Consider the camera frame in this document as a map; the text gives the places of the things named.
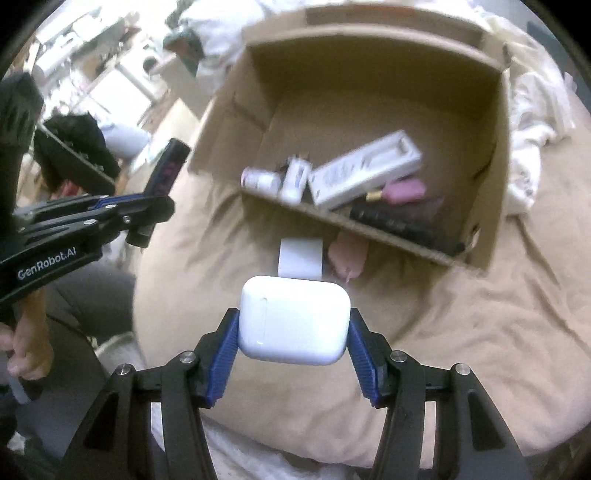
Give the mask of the person's left hand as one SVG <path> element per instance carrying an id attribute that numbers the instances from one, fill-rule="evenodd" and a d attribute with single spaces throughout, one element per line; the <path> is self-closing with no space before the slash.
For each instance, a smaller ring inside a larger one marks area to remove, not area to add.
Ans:
<path id="1" fill-rule="evenodd" d="M 52 367 L 54 352 L 50 343 L 43 289 L 20 302 L 21 316 L 15 327 L 1 322 L 1 351 L 9 353 L 8 373 L 18 379 L 45 378 Z"/>

